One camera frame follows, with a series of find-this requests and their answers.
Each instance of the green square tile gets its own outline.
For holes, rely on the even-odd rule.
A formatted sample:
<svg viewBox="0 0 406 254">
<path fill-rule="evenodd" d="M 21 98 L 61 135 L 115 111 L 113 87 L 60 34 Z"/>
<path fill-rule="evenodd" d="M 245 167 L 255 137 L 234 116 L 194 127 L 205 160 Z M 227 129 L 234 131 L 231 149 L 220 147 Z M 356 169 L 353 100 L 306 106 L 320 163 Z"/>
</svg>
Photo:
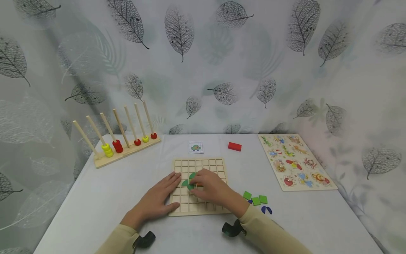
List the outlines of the green square tile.
<svg viewBox="0 0 406 254">
<path fill-rule="evenodd" d="M 245 198 L 246 200 L 250 200 L 250 199 L 251 199 L 252 194 L 251 194 L 251 193 L 249 193 L 248 191 L 246 191 L 246 192 L 244 192 L 244 195 L 242 195 L 242 196 L 243 196 L 243 198 Z"/>
<path fill-rule="evenodd" d="M 267 204 L 268 203 L 268 198 L 266 196 L 261 196 L 259 195 L 259 201 L 263 204 Z"/>
<path fill-rule="evenodd" d="M 259 197 L 254 197 L 253 198 L 253 205 L 254 206 L 258 206 L 258 205 L 260 205 L 261 204 L 261 202 L 259 201 Z"/>
</svg>

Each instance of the wooden bead abacus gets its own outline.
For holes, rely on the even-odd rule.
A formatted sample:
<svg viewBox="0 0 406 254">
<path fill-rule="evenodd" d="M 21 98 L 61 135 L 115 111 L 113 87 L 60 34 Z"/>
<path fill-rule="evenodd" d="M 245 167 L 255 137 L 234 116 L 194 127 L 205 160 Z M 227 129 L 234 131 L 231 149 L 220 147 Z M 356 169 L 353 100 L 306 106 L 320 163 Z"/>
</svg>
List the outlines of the wooden bead abacus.
<svg viewBox="0 0 406 254">
<path fill-rule="evenodd" d="M 151 120 L 149 118 L 149 114 L 148 114 L 148 109 L 147 109 L 147 105 L 145 104 L 145 101 L 143 101 L 144 104 L 144 109 L 145 109 L 145 114 L 147 115 L 147 119 L 148 119 L 148 123 L 149 123 L 149 127 L 151 129 L 151 140 L 149 139 L 149 137 L 145 134 L 145 130 L 144 130 L 144 126 L 143 126 L 143 122 L 141 120 L 141 116 L 140 113 L 138 111 L 138 106 L 135 103 L 134 107 L 135 107 L 135 111 L 137 113 L 137 117 L 138 117 L 138 122 L 140 124 L 141 127 L 141 131 L 143 133 L 143 137 L 142 137 L 142 142 L 141 140 L 139 140 L 137 138 L 136 132 L 135 132 L 135 128 L 134 125 L 132 123 L 130 114 L 128 112 L 128 108 L 127 106 L 124 106 L 124 110 L 125 113 L 127 115 L 128 118 L 128 123 L 130 125 L 132 134 L 134 135 L 134 142 L 133 143 L 129 143 L 127 136 L 124 133 L 124 129 L 123 126 L 121 125 L 121 121 L 119 118 L 119 115 L 117 114 L 116 109 L 113 109 L 113 113 L 116 117 L 117 120 L 117 124 L 120 128 L 121 134 L 123 135 L 126 147 L 123 148 L 120 140 L 116 139 L 116 137 L 113 134 L 113 131 L 106 119 L 106 117 L 104 116 L 103 113 L 100 113 L 104 124 L 106 125 L 106 128 L 108 130 L 108 132 L 110 133 L 110 136 L 113 139 L 113 147 L 115 149 L 115 152 L 113 152 L 113 150 L 111 149 L 110 145 L 108 143 L 106 143 L 101 135 L 101 133 L 99 132 L 99 130 L 97 129 L 95 123 L 93 122 L 93 120 L 90 118 L 90 116 L 86 116 L 86 118 L 88 119 L 88 121 L 90 122 L 90 125 L 92 126 L 92 128 L 94 129 L 94 131 L 96 132 L 97 136 L 99 137 L 102 146 L 101 148 L 103 149 L 104 155 L 102 153 L 99 153 L 96 148 L 92 145 L 92 143 L 90 142 L 90 140 L 87 138 L 86 134 L 84 133 L 84 131 L 82 130 L 82 128 L 79 126 L 77 121 L 73 121 L 73 124 L 75 125 L 75 127 L 78 129 L 78 131 L 80 132 L 80 134 L 83 136 L 83 139 L 86 141 L 86 143 L 90 146 L 90 148 L 93 150 L 93 152 L 95 153 L 94 156 L 94 163 L 96 168 L 101 168 L 105 165 L 108 165 L 110 163 L 113 163 L 115 161 L 118 161 L 121 158 L 127 157 L 133 153 L 136 153 L 138 151 L 141 151 L 149 146 L 155 145 L 156 143 L 159 143 L 161 141 L 161 139 L 158 137 L 158 135 L 153 131 L 153 127 L 152 127 L 152 123 Z"/>
</svg>

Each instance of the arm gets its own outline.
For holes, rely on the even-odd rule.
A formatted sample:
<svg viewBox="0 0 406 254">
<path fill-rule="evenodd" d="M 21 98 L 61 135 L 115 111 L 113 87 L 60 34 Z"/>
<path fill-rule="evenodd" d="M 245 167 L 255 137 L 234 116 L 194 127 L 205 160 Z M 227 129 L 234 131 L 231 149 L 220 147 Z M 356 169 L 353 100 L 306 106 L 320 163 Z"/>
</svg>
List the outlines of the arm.
<svg viewBox="0 0 406 254">
<path fill-rule="evenodd" d="M 238 193 L 233 191 L 215 173 L 202 169 L 190 183 L 202 183 L 203 191 L 192 189 L 191 192 L 209 202 L 221 205 L 239 218 L 246 230 L 246 237 L 264 253 L 311 254 L 311 252 L 279 227 L 265 214 L 261 213 Z"/>
<path fill-rule="evenodd" d="M 137 230 L 144 222 L 159 218 L 179 207 L 179 203 L 165 206 L 165 199 L 180 183 L 180 174 L 170 173 L 154 185 L 133 209 L 127 212 L 120 224 L 95 254 L 132 254 L 136 246 Z"/>
</svg>

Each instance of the left hand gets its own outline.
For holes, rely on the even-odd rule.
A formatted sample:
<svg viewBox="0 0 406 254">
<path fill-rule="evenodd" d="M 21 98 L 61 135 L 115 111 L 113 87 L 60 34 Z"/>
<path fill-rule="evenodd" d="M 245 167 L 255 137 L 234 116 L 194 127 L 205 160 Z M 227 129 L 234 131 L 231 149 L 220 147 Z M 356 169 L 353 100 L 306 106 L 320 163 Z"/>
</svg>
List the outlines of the left hand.
<svg viewBox="0 0 406 254">
<path fill-rule="evenodd" d="M 166 206 L 165 199 L 180 183 L 180 175 L 172 172 L 149 189 L 138 204 L 127 212 L 120 224 L 138 230 L 146 220 L 157 219 L 178 208 L 180 204 L 177 202 Z"/>
</svg>

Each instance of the turtle picture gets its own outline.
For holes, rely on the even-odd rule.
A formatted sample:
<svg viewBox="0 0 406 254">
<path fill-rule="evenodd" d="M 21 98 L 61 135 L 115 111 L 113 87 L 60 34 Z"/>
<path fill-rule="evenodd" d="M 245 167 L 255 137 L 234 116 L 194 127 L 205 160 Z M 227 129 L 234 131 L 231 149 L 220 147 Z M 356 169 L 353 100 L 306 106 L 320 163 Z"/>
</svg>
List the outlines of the turtle picture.
<svg viewBox="0 0 406 254">
<path fill-rule="evenodd" d="M 198 145 L 194 145 L 191 147 L 191 149 L 195 152 L 195 151 L 199 151 L 201 149 L 201 147 Z"/>
</svg>

